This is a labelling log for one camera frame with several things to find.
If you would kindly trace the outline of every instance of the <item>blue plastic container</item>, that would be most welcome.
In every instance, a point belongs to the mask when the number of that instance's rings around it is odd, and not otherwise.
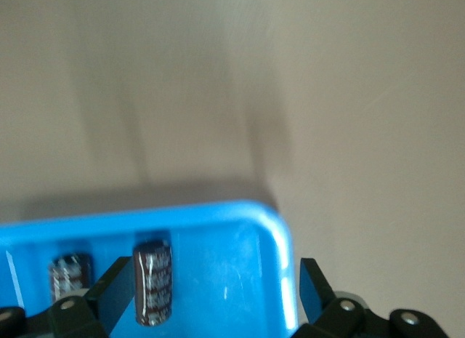
[[[99,278],[140,242],[169,237],[170,319],[135,321],[134,301],[112,337],[289,337],[297,328],[291,238],[268,206],[251,201],[144,209],[0,227],[0,307],[28,316],[51,304],[47,267],[63,254],[93,257]]]

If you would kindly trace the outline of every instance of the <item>metal screw head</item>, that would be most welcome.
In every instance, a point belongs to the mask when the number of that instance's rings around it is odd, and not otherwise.
[[[13,315],[13,314],[11,313],[11,311],[5,311],[4,313],[1,313],[1,314],[0,314],[0,322],[1,322],[1,321],[8,320],[9,318],[12,317],[12,315]]]
[[[63,302],[60,306],[61,310],[69,309],[70,307],[74,306],[74,300],[69,299],[66,302]]]
[[[418,325],[420,323],[419,318],[415,314],[405,311],[400,317],[409,325]]]
[[[353,311],[355,309],[355,304],[345,299],[341,301],[341,308],[346,311]]]

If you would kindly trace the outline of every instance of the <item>white wall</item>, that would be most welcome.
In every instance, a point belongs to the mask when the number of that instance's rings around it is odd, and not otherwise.
[[[296,259],[452,337],[464,124],[465,0],[0,0],[2,206],[263,182]]]

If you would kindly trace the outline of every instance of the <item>black capacitor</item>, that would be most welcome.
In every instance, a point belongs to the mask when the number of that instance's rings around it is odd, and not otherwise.
[[[91,286],[91,257],[88,254],[67,254],[49,265],[52,301],[63,295]]]
[[[156,326],[171,315],[173,297],[171,247],[166,241],[140,244],[133,251],[136,320]]]

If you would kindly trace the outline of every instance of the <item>black clamp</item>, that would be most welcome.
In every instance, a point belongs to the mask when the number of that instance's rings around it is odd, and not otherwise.
[[[314,259],[301,260],[299,288],[310,323],[293,338],[448,338],[419,311],[395,310],[385,320],[353,298],[337,297]]]
[[[132,257],[120,257],[83,296],[65,297],[30,318],[0,309],[2,338],[108,338],[134,297]]]

